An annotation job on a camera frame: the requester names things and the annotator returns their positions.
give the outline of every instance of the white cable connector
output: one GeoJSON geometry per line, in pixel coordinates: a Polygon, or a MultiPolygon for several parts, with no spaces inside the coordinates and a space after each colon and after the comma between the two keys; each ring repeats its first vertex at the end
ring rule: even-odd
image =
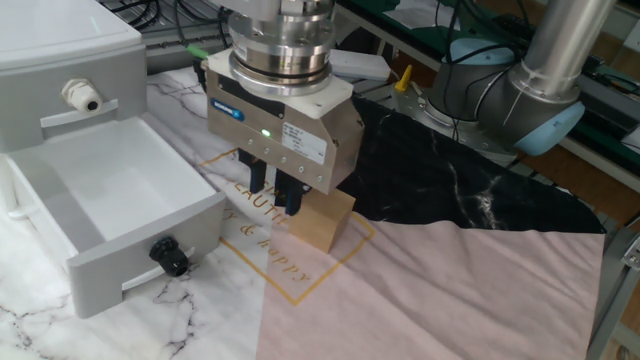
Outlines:
{"type": "Polygon", "coordinates": [[[87,79],[72,79],[62,88],[64,101],[81,113],[92,114],[102,108],[102,98],[87,79]]]}

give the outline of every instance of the wooden block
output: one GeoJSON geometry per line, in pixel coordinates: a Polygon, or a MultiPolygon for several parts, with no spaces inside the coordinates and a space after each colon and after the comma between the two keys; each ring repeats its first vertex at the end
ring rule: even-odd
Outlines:
{"type": "Polygon", "coordinates": [[[312,189],[302,198],[300,211],[289,222],[289,233],[328,253],[344,232],[356,199],[340,190],[325,195],[312,189]]]}

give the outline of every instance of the black cable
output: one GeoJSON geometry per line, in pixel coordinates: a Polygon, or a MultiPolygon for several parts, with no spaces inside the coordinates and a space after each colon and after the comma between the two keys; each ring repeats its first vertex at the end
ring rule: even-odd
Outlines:
{"type": "Polygon", "coordinates": [[[184,12],[186,12],[189,16],[191,16],[195,20],[198,20],[198,21],[201,21],[201,22],[204,22],[204,23],[211,23],[211,24],[215,24],[215,23],[221,21],[219,17],[218,17],[218,19],[208,19],[208,18],[203,18],[203,17],[200,17],[200,16],[196,15],[195,13],[193,13],[193,11],[191,11],[189,9],[189,7],[183,1],[184,0],[178,0],[178,4],[182,8],[182,10],[184,10],[184,12]]]}
{"type": "Polygon", "coordinates": [[[155,1],[156,1],[156,0],[140,0],[140,1],[132,2],[132,3],[130,3],[130,4],[127,4],[127,5],[121,6],[121,7],[119,7],[119,8],[109,9],[109,10],[110,10],[112,13],[117,13],[117,12],[120,12],[120,11],[124,11],[124,10],[130,9],[130,8],[132,8],[132,7],[136,7],[136,6],[138,6],[138,5],[149,4],[149,3],[152,3],[152,2],[155,2],[155,1]]]}
{"type": "Polygon", "coordinates": [[[471,89],[471,87],[473,85],[475,85],[475,84],[477,84],[477,83],[479,83],[479,82],[481,82],[483,80],[487,80],[488,78],[490,78],[490,77],[492,77],[494,75],[498,75],[499,73],[501,73],[503,71],[509,71],[509,69],[511,69],[511,67],[513,67],[513,64],[511,64],[508,68],[505,68],[505,69],[502,69],[502,70],[499,70],[499,71],[494,71],[494,72],[490,73],[489,75],[483,76],[480,79],[476,79],[476,80],[470,82],[467,85],[467,87],[465,87],[465,89],[464,89],[464,106],[463,106],[463,108],[467,107],[467,102],[469,100],[469,90],[471,89]]]}
{"type": "MultiPolygon", "coordinates": [[[[453,28],[456,24],[456,18],[458,17],[458,10],[460,9],[460,1],[457,0],[455,6],[453,7],[453,14],[451,15],[451,21],[449,22],[449,31],[447,32],[447,39],[445,41],[445,46],[447,47],[447,51],[445,52],[445,57],[447,63],[451,65],[449,68],[449,74],[447,77],[447,83],[444,86],[444,94],[442,96],[442,101],[444,103],[445,111],[448,114],[451,114],[449,110],[449,104],[447,104],[447,95],[449,93],[449,84],[451,83],[451,77],[453,76],[453,60],[451,58],[451,44],[453,43],[453,28]]],[[[453,116],[449,116],[453,122],[453,133],[451,134],[451,138],[458,142],[460,140],[460,133],[458,132],[458,120],[453,116]]]]}
{"type": "Polygon", "coordinates": [[[224,6],[220,6],[218,8],[218,32],[220,33],[220,39],[222,39],[222,45],[225,49],[229,48],[229,43],[227,42],[227,37],[224,34],[224,29],[222,28],[222,18],[224,16],[224,6]]]}
{"type": "Polygon", "coordinates": [[[176,29],[178,30],[178,38],[180,39],[180,44],[182,44],[182,46],[184,47],[188,47],[189,42],[187,42],[187,39],[184,37],[184,32],[182,31],[182,26],[180,25],[180,17],[178,16],[178,1],[179,0],[173,0],[173,20],[176,22],[176,29]]]}
{"type": "Polygon", "coordinates": [[[508,39],[514,44],[519,45],[520,47],[527,48],[528,42],[520,39],[516,35],[511,34],[510,32],[504,30],[499,27],[496,23],[494,23],[484,12],[483,10],[473,1],[462,0],[462,5],[467,9],[469,14],[482,26],[484,26],[487,30],[490,30],[498,35],[502,36],[505,39],[508,39]]]}
{"type": "Polygon", "coordinates": [[[527,24],[527,30],[531,29],[531,23],[529,22],[529,15],[527,14],[527,10],[524,8],[524,4],[522,0],[516,0],[518,3],[518,7],[520,7],[520,11],[522,11],[522,18],[524,19],[525,24],[527,24]]]}
{"type": "Polygon", "coordinates": [[[144,10],[142,11],[142,13],[138,15],[138,17],[136,17],[135,19],[129,21],[129,25],[130,26],[138,25],[138,23],[142,21],[142,19],[144,19],[145,16],[147,16],[147,14],[149,13],[149,10],[151,10],[151,3],[147,3],[147,6],[144,7],[144,10]]]}
{"type": "Polygon", "coordinates": [[[162,15],[162,10],[160,8],[160,0],[155,0],[155,4],[156,4],[156,13],[153,15],[153,17],[145,22],[143,22],[142,24],[138,25],[138,26],[134,26],[134,29],[136,30],[142,30],[144,28],[149,27],[152,24],[155,24],[156,21],[158,21],[158,19],[160,18],[160,16],[162,15]]]}
{"type": "Polygon", "coordinates": [[[480,109],[482,108],[482,104],[484,103],[484,99],[487,98],[486,94],[488,94],[489,91],[491,91],[491,89],[493,89],[493,87],[496,86],[496,84],[498,83],[498,80],[500,80],[500,78],[502,78],[504,76],[504,74],[509,72],[508,70],[509,69],[507,69],[507,71],[502,72],[502,74],[498,75],[498,77],[495,80],[493,80],[493,84],[491,84],[491,86],[487,89],[487,91],[485,93],[485,96],[483,96],[482,99],[480,99],[480,102],[478,103],[478,106],[477,106],[478,112],[480,112],[480,109]]]}

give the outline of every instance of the white paper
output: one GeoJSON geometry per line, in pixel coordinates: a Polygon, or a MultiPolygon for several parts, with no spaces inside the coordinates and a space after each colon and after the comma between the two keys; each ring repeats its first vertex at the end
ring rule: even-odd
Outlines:
{"type": "MultiPolygon", "coordinates": [[[[437,0],[401,0],[395,10],[384,14],[396,20],[410,30],[432,27],[436,25],[437,0]]],[[[440,4],[438,9],[438,26],[448,27],[453,16],[453,8],[440,4]]],[[[456,20],[455,30],[460,30],[460,22],[456,20]]]]}

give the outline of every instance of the white plastic box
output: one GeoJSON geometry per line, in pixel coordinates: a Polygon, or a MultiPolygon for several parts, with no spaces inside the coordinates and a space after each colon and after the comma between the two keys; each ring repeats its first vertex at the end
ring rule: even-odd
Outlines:
{"type": "Polygon", "coordinates": [[[38,229],[79,317],[162,274],[154,245],[190,262],[218,246],[224,193],[137,117],[140,33],[94,0],[0,1],[0,44],[0,210],[38,229]],[[103,106],[65,101],[78,83],[103,106]]]}
{"type": "Polygon", "coordinates": [[[158,239],[176,237],[193,261],[218,245],[224,194],[137,117],[55,137],[8,162],[21,211],[71,276],[80,317],[161,274],[149,258],[158,239]],[[96,282],[105,270],[98,258],[108,275],[96,282]]]}

